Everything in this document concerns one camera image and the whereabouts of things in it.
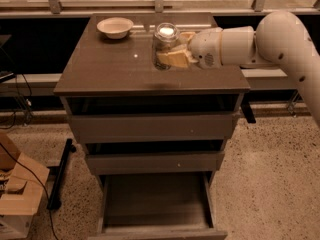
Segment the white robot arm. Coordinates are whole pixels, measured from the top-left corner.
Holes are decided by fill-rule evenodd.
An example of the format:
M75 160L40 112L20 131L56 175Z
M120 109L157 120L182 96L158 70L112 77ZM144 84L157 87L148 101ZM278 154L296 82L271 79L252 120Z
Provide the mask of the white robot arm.
M208 28L182 32L162 23L153 41L154 65L218 69L223 66L279 68L295 84L311 116L320 126L320 55L301 20L287 11L265 16L256 28Z

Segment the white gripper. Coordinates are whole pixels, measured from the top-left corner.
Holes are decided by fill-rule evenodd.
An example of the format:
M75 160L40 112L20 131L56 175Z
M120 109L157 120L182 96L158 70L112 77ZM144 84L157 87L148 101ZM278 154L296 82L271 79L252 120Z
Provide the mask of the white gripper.
M221 37L220 27L210 28L199 33L193 31L181 32L179 43L189 44L189 50L182 49L173 52L157 52L157 59L165 65L188 68L195 64L201 69L217 69L221 62Z

